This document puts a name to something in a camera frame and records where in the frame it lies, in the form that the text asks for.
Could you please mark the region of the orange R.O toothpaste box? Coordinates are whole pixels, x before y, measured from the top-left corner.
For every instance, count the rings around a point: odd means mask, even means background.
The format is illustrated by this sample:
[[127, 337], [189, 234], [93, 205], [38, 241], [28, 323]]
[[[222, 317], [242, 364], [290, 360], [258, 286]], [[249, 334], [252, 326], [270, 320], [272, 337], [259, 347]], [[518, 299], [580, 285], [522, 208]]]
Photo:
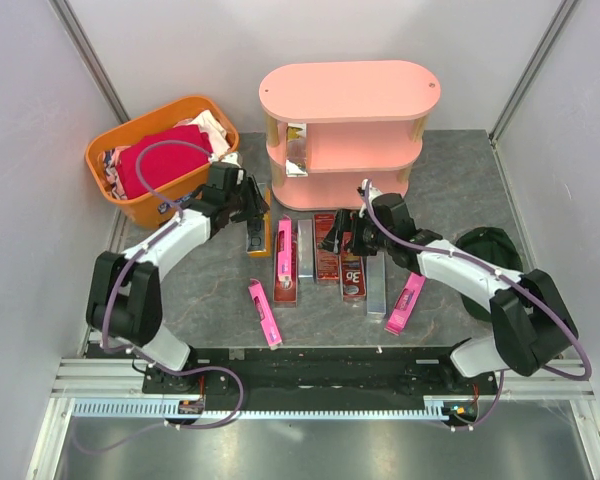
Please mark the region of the orange R.O toothpaste box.
[[246, 253], [252, 258], [266, 258], [271, 256], [271, 251], [271, 210], [268, 210], [262, 218], [247, 222]]

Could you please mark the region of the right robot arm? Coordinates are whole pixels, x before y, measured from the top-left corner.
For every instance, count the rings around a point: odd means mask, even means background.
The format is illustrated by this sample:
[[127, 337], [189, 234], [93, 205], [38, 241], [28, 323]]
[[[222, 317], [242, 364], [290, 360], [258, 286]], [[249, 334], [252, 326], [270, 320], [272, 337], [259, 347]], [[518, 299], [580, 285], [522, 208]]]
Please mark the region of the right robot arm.
[[441, 235], [415, 225], [397, 193], [368, 195], [361, 210], [341, 209], [319, 249], [370, 257], [387, 253], [394, 263], [440, 282], [485, 310], [492, 333], [454, 346], [438, 381], [457, 394], [474, 377], [512, 370], [529, 377], [578, 345], [578, 331], [549, 274], [522, 273], [467, 253]]

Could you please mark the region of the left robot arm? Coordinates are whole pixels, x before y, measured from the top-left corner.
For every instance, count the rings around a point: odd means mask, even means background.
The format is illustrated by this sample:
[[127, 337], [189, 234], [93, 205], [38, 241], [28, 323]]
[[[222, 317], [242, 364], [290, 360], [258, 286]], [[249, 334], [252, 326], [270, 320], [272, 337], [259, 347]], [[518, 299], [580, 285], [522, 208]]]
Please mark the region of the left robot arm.
[[207, 181], [176, 207], [162, 227], [121, 253], [95, 261], [87, 324], [107, 353], [133, 351], [165, 368], [165, 382], [188, 393], [199, 382], [192, 348], [163, 323], [161, 283], [192, 250], [231, 223], [261, 220], [269, 211], [253, 175], [235, 164], [211, 165]]

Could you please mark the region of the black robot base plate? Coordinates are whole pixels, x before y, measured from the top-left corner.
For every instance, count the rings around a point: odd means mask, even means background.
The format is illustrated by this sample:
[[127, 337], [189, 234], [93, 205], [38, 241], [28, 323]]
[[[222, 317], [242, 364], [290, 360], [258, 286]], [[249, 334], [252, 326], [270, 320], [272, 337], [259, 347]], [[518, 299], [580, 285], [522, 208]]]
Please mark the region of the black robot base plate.
[[447, 347], [207, 348], [195, 350], [186, 367], [227, 368], [240, 377], [251, 397], [344, 388], [402, 394], [415, 400], [496, 392], [493, 372], [464, 378], [452, 369], [448, 352]]

